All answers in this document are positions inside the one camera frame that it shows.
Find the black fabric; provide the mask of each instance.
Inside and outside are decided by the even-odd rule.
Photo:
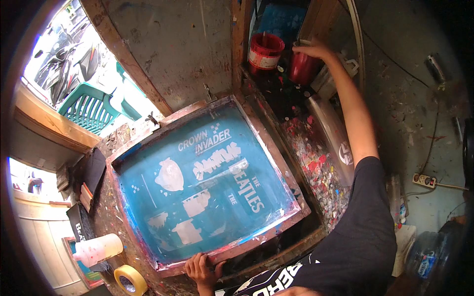
[[[397,243],[382,164],[366,157],[355,170],[346,212],[313,252],[295,265],[250,279],[234,295],[271,296],[294,286],[327,296],[386,292]]]

